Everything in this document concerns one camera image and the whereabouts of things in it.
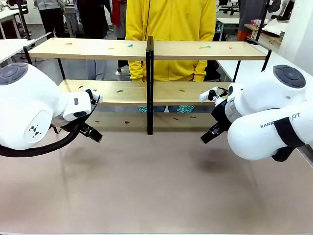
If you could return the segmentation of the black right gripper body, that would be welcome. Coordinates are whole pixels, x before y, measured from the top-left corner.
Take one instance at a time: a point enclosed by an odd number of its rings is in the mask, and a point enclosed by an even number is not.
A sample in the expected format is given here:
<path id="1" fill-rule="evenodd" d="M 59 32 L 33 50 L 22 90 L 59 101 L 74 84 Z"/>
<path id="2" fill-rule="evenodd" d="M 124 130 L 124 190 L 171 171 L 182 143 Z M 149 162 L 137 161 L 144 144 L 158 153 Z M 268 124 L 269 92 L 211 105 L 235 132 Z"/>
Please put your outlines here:
<path id="1" fill-rule="evenodd" d="M 220 104 L 216 105 L 211 113 L 213 118 L 217 121 L 216 126 L 219 128 L 229 128 L 231 126 L 231 122 L 225 114 L 226 104 L 227 100 L 225 99 Z"/>

